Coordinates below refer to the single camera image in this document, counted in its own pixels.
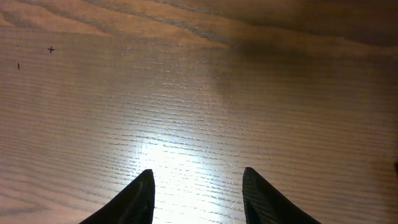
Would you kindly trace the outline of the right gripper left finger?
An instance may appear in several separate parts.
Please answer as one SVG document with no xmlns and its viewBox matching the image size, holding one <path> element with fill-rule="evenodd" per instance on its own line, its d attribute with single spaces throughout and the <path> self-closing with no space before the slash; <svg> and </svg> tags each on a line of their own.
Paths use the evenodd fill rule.
<svg viewBox="0 0 398 224">
<path fill-rule="evenodd" d="M 146 169 L 80 224 L 152 224 L 154 207 L 154 174 Z"/>
</svg>

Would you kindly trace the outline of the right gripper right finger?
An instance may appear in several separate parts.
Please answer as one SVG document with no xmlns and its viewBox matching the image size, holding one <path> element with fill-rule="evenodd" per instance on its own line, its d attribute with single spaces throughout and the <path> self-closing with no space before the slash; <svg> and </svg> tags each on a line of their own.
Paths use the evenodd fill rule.
<svg viewBox="0 0 398 224">
<path fill-rule="evenodd" d="M 247 224 L 320 224 L 251 167 L 244 170 L 242 193 Z"/>
</svg>

